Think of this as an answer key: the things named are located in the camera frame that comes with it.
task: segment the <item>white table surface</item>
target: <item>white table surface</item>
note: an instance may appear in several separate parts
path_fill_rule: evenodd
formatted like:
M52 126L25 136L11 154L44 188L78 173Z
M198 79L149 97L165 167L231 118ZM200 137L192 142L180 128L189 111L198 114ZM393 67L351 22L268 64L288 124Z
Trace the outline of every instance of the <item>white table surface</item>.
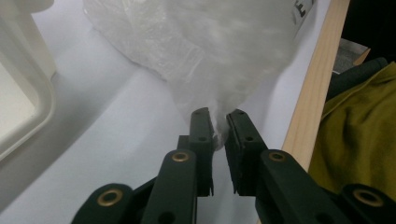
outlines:
M268 147L281 148L330 0L317 1L297 35L294 61L239 108ZM0 223L70 223L108 183L137 188L188 134L166 83L131 63L92 28L79 0L55 1L35 22L56 63L52 121L0 163ZM197 223L256 223L254 198L233 195L224 150L213 160L215 196L199 198Z

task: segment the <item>wooden plank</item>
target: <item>wooden plank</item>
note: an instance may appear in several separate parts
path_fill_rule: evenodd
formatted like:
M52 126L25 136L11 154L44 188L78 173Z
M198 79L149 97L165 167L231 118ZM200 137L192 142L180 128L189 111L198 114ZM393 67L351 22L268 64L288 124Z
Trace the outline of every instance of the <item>wooden plank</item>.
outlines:
M282 150L289 152L305 170L309 167L314 150L348 5L349 0L330 2L282 147Z

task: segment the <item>clear plastic bag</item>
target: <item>clear plastic bag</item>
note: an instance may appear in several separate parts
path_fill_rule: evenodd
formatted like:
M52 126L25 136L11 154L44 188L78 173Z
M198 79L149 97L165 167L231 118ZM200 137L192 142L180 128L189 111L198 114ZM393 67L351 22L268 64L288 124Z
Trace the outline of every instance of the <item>clear plastic bag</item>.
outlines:
M225 116L295 50L290 0L84 0L84 7L118 50L167 80L186 120L209 108L219 146Z

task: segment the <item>white plastic container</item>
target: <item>white plastic container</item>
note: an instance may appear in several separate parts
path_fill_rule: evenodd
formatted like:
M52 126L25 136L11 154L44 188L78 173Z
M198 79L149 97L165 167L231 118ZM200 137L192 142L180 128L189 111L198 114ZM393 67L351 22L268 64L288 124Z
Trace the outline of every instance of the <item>white plastic container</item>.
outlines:
M0 0L0 160L54 111L55 63L30 13L53 0Z

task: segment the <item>yellow cloth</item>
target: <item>yellow cloth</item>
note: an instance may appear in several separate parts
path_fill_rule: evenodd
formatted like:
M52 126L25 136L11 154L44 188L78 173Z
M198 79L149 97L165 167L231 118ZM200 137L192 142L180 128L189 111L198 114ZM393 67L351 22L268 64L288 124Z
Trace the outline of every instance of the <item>yellow cloth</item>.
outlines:
M396 63L326 103L309 174L333 192L361 183L396 201Z

